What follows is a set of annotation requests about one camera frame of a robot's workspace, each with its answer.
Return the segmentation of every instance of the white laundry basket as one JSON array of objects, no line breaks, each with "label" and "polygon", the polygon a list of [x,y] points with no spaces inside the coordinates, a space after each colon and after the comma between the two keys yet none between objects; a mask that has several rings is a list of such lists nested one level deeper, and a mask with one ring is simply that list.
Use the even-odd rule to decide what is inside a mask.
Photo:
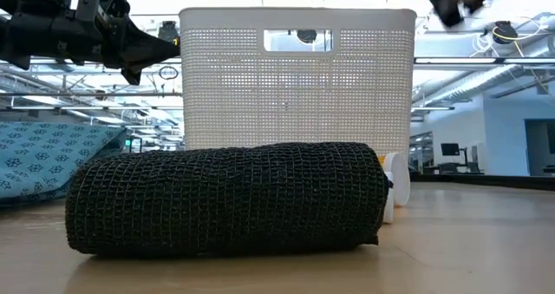
[{"label": "white laundry basket", "polygon": [[[186,149],[356,141],[408,155],[411,10],[180,12]],[[267,29],[330,29],[327,52],[274,52]]]}]

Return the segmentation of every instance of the white cylinder object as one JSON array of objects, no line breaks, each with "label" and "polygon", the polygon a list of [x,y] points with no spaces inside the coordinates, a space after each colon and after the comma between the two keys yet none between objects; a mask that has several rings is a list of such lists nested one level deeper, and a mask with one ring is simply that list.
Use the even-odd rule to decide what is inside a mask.
[{"label": "white cylinder object", "polygon": [[[385,172],[388,179],[393,182],[393,174],[391,172]],[[393,213],[394,213],[394,199],[393,199],[393,189],[389,188],[388,192],[388,200],[385,204],[385,210],[383,211],[383,223],[384,224],[393,224]]]},{"label": "white cylinder object", "polygon": [[383,170],[393,174],[393,198],[395,206],[405,206],[410,197],[410,175],[407,159],[403,154],[388,154],[383,162]]}]

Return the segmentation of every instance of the ceiling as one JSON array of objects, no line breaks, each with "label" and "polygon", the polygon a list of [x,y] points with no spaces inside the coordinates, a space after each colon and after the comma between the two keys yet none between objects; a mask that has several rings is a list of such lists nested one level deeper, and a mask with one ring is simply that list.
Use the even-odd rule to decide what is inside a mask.
[{"label": "ceiling", "polygon": [[[482,57],[482,56],[514,56],[517,50],[511,44],[498,45],[492,43],[487,37],[480,38],[484,28],[491,29],[496,21],[511,21],[513,27],[520,34],[518,41],[521,48],[526,52],[526,47],[536,41],[545,40],[555,29],[555,6],[552,0],[488,0],[486,8],[467,17],[463,25],[445,30],[438,17],[432,13],[432,6],[428,0],[128,0],[131,4],[131,17],[139,28],[147,33],[157,35],[157,29],[162,21],[178,21],[177,14],[185,7],[192,6],[325,6],[334,8],[407,8],[414,10],[418,19],[416,21],[415,57]],[[105,69],[101,65],[88,63],[83,67],[69,65],[61,67],[49,59],[34,59],[34,65],[29,72],[23,72],[15,67],[0,64],[0,69],[11,69],[18,74],[27,75],[38,79],[54,88],[70,88],[74,92],[89,92],[102,90],[105,92],[116,92],[119,94],[131,93],[155,93],[155,92],[180,92],[180,77],[166,80],[160,69],[171,66],[180,73],[179,59],[171,59],[166,63],[145,69],[139,87],[129,87],[120,73],[115,70]],[[414,71],[414,102],[418,106],[425,96],[433,95],[440,89],[445,88],[452,82],[456,82],[468,74],[476,74],[487,71],[492,67],[483,65],[460,65],[446,66],[416,66]],[[508,80],[499,85],[499,91],[507,90],[514,85],[529,83],[533,78]],[[9,90],[9,85],[2,85],[0,89]],[[29,89],[48,92],[44,84],[36,85],[29,83]],[[518,97],[538,99],[534,91],[526,91],[518,94]],[[549,100],[544,95],[540,100]],[[140,97],[140,96],[118,96],[109,98],[108,101],[96,101],[92,98],[73,98],[72,104],[92,105],[150,105],[150,106],[180,106],[181,99],[178,96]],[[146,117],[156,116],[161,119],[160,124],[179,125],[183,116],[180,111],[156,111],[157,115],[149,114]]]}]

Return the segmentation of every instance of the perforated basket wall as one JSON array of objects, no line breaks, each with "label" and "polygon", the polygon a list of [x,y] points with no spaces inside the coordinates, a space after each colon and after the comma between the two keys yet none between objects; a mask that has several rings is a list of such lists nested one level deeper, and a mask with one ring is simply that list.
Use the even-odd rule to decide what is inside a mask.
[{"label": "perforated basket wall", "polygon": [[[363,142],[407,155],[411,10],[180,12],[186,149]],[[330,29],[328,52],[273,52],[265,29]]]}]

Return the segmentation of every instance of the black mesh roll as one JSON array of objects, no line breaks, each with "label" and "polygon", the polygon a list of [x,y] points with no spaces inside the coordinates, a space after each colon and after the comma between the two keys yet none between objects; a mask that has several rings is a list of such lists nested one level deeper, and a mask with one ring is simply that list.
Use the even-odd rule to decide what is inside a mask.
[{"label": "black mesh roll", "polygon": [[388,184],[361,143],[123,154],[76,175],[68,241],[110,256],[349,249],[377,244]]}]

